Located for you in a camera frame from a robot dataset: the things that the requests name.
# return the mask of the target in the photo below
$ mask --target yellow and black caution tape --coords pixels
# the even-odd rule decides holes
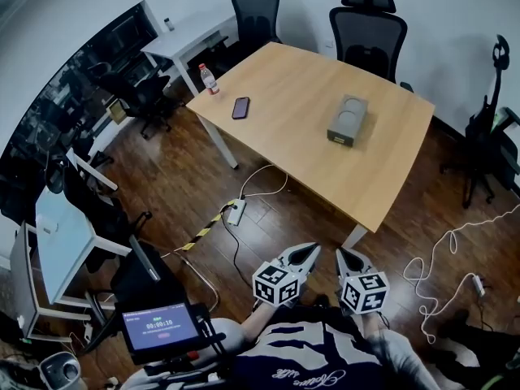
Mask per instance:
[[[225,206],[223,206],[220,209],[220,212],[201,230],[198,232],[198,234],[189,242],[186,243],[183,247],[180,248],[180,250],[188,251],[191,249],[197,241],[199,241],[203,236],[205,236],[208,232],[210,232],[211,228],[222,218],[222,213],[232,206],[235,203],[235,200],[228,202]]]

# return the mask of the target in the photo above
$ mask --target digital display screen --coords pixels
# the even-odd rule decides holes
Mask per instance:
[[[198,336],[184,303],[123,314],[135,350],[174,344]]]

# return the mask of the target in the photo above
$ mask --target gray box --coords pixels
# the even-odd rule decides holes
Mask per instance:
[[[327,139],[352,147],[365,118],[367,106],[366,100],[345,95],[327,129]]]

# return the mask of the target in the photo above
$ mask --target smartphone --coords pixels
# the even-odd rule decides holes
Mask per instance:
[[[249,97],[237,98],[233,108],[232,118],[235,120],[245,119],[249,109]]]

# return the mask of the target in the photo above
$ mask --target plastic water bottle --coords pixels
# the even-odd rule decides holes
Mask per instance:
[[[220,91],[219,85],[217,84],[217,80],[211,73],[211,71],[206,68],[206,65],[204,63],[201,63],[198,66],[198,69],[201,70],[201,78],[202,82],[208,88],[208,91],[211,95],[215,95],[218,91]]]

